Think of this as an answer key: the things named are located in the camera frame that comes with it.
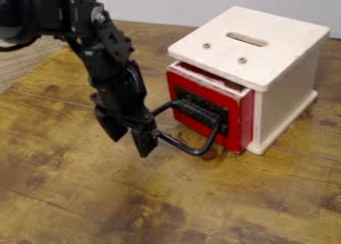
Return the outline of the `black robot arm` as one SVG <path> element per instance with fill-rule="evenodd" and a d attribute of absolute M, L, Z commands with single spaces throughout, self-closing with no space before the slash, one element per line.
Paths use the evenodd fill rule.
<path fill-rule="evenodd" d="M 112 140 L 126 133 L 145 157 L 157 146 L 156 122 L 147 109 L 145 85 L 130 59 L 132 40 L 114 26 L 97 0 L 0 0 L 0 40 L 10 52 L 42 36 L 64 41 L 84 63 L 97 122 Z"/>

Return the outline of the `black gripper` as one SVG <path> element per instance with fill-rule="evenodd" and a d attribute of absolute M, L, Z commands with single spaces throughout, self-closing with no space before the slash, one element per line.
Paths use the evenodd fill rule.
<path fill-rule="evenodd" d="M 110 21 L 93 21 L 90 34 L 66 38 L 66 42 L 84 63 L 89 75 L 94 117 L 113 142 L 130 128 L 140 157 L 147 157 L 156 148 L 156 122 L 145 107 L 147 89 L 140 67 L 130 59 L 135 48 L 132 40 Z"/>

